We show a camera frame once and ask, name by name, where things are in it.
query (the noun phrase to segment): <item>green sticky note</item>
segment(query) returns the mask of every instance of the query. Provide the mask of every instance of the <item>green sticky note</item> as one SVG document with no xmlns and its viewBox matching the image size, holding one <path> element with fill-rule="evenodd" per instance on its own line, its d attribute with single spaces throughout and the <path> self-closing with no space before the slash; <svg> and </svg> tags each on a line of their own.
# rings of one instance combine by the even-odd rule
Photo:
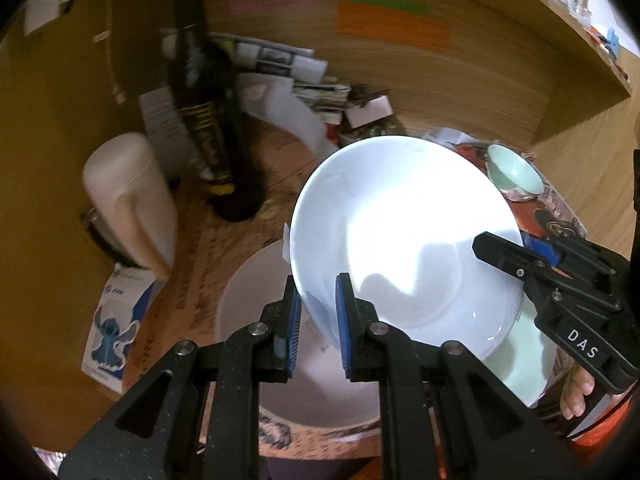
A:
<svg viewBox="0 0 640 480">
<path fill-rule="evenodd" d="M 421 16 L 430 16 L 433 12 L 433 6 L 420 0 L 349 0 L 360 4 L 375 5 L 386 7 L 387 9 L 402 10 L 412 14 L 420 14 Z"/>
</svg>

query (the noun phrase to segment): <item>white thermos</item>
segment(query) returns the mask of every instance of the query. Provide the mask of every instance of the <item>white thermos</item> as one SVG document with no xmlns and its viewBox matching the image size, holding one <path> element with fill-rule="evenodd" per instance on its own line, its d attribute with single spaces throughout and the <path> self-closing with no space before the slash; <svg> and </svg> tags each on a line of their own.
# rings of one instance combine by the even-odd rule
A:
<svg viewBox="0 0 640 480">
<path fill-rule="evenodd" d="M 105 142 L 82 171 L 84 189 L 123 248 L 166 281 L 174 264 L 177 213 L 146 137 L 131 132 Z"/>
</svg>

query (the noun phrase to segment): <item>black cable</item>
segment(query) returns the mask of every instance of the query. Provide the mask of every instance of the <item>black cable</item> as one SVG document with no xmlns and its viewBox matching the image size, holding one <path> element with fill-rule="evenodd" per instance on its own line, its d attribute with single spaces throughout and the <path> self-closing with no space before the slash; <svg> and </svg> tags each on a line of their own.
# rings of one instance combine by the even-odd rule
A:
<svg viewBox="0 0 640 480">
<path fill-rule="evenodd" d="M 607 415 L 599 418 L 598 420 L 596 420 L 596 422 L 594 422 L 593 424 L 591 424 L 590 426 L 587 426 L 586 428 L 584 428 L 583 430 L 578 431 L 578 433 L 572 434 L 571 436 L 569 436 L 569 438 L 571 440 L 574 440 L 580 436 L 583 436 L 585 433 L 593 430 L 594 428 L 597 428 L 600 424 L 602 424 L 605 420 L 607 420 L 609 417 L 611 417 L 614 413 L 617 412 L 617 410 L 620 409 L 621 406 L 623 406 L 624 404 L 626 404 L 626 402 L 631 398 L 631 396 L 635 393 L 635 391 L 638 389 L 638 386 L 640 386 L 640 381 L 636 382 L 636 384 L 634 384 L 634 386 L 625 394 L 624 397 L 622 397 L 622 399 L 620 399 L 620 402 L 617 403 L 613 409 L 607 413 Z"/>
</svg>

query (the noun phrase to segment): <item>white wall outlet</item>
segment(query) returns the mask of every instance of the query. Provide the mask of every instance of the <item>white wall outlet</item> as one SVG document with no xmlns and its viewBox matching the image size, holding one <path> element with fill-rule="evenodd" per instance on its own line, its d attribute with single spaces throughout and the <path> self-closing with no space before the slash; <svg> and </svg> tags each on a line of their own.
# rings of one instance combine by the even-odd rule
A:
<svg viewBox="0 0 640 480">
<path fill-rule="evenodd" d="M 24 13 L 24 35 L 32 33 L 60 15 L 60 0 L 27 0 Z"/>
</svg>

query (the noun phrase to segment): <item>bottle label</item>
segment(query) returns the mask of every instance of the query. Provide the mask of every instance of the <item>bottle label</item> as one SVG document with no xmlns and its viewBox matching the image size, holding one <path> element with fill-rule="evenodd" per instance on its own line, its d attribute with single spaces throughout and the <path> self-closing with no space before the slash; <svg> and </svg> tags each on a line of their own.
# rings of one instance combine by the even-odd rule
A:
<svg viewBox="0 0 640 480">
<path fill-rule="evenodd" d="M 180 114 L 193 141 L 209 169 L 207 189 L 212 195 L 221 196 L 236 190 L 233 174 L 226 154 L 225 137 L 220 130 L 212 102 L 180 109 Z"/>
</svg>

